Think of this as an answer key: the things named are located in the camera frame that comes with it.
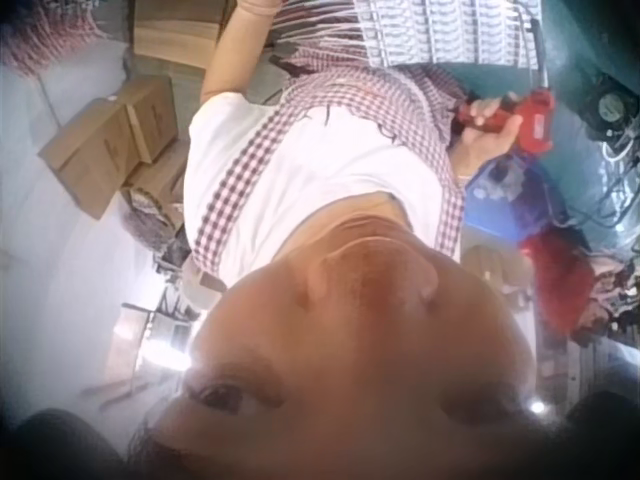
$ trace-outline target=hand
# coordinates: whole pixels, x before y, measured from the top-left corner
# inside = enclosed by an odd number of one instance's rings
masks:
[[[275,17],[282,3],[283,0],[238,0],[237,8],[261,17]]]
[[[500,102],[500,98],[473,102],[470,113],[475,124],[482,126],[486,119],[500,108]],[[465,128],[460,141],[449,152],[456,176],[468,180],[489,160],[507,153],[518,137],[522,120],[520,115],[513,115],[500,133],[485,133],[473,127]]]

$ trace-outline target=checkered scarf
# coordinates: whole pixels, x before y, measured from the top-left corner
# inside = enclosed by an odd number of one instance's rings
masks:
[[[463,191],[455,182],[446,151],[450,110],[463,98],[453,77],[435,66],[381,70],[342,66],[335,59],[329,66],[323,59],[313,59],[315,63],[307,66],[321,71],[292,81],[275,111],[227,170],[198,230],[193,249],[197,265],[218,276],[230,232],[260,174],[290,128],[307,111],[322,106],[345,107],[357,117],[376,122],[395,144],[406,146],[433,170],[443,188],[434,248],[453,255],[463,211]]]

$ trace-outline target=wall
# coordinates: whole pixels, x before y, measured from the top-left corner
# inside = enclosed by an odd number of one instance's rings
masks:
[[[101,381],[120,304],[155,308],[162,290],[151,254],[121,227],[122,199],[91,219],[37,156],[57,131],[56,117],[64,124],[119,88],[125,48],[100,40],[50,68],[41,83],[0,67],[0,375],[10,424],[52,406],[111,423],[77,394]]]

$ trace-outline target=white t-shirt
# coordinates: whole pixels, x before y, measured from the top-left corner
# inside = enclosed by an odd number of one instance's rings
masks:
[[[193,118],[184,183],[192,245],[225,172],[273,108],[223,93]],[[322,207],[374,192],[394,195],[414,233],[434,245],[443,193],[434,172],[406,147],[393,145],[376,123],[341,107],[331,107],[328,118],[326,108],[310,110],[284,137],[233,226],[221,280],[230,287],[268,264],[296,227]]]

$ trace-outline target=stacked cardboard box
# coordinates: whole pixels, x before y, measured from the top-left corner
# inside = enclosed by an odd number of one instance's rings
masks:
[[[182,223],[188,142],[178,128],[171,81],[143,76],[92,102],[41,151],[77,205],[95,219],[122,189],[134,207],[174,229]]]

